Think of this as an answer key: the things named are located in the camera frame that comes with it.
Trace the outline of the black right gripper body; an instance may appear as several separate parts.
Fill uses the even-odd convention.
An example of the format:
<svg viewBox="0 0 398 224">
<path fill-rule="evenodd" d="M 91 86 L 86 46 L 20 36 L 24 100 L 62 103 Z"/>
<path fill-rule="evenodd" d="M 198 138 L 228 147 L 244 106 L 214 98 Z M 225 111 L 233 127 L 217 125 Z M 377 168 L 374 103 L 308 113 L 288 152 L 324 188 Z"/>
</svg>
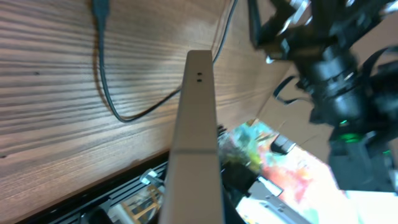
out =
<svg viewBox="0 0 398 224">
<path fill-rule="evenodd" d="M 252 45 L 271 59 L 326 59 L 330 56 L 330 2 L 310 3 L 312 24 L 287 28 L 288 20 L 298 11 L 288 1 L 272 1 L 276 12 L 261 23 L 257 1 L 249 0 L 249 28 Z"/>
</svg>

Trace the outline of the blue screen Galaxy smartphone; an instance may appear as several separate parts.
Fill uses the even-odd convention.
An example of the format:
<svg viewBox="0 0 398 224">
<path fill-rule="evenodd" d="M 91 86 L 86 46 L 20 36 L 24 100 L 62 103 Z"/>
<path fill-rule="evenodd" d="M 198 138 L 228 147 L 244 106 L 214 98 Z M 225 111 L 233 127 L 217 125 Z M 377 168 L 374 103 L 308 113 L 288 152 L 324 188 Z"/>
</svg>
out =
<svg viewBox="0 0 398 224">
<path fill-rule="evenodd" d="M 161 224 L 224 223 L 212 52 L 187 54 Z"/>
</svg>

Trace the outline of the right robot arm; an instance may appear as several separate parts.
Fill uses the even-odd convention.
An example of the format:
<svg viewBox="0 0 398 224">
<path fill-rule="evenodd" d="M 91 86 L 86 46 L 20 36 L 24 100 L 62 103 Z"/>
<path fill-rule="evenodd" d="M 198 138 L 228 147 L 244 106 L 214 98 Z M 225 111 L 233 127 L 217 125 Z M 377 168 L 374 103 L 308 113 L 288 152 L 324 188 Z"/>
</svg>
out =
<svg viewBox="0 0 398 224">
<path fill-rule="evenodd" d="M 328 163 L 341 190 L 397 192 L 397 163 L 388 144 L 397 138 L 397 62 L 378 65 L 395 45 L 359 64 L 351 46 L 397 10 L 391 0 L 273 0 L 262 22 L 248 1 L 254 48 L 271 60 L 294 63 L 297 88 L 313 105 L 309 121 L 333 127 Z"/>
</svg>

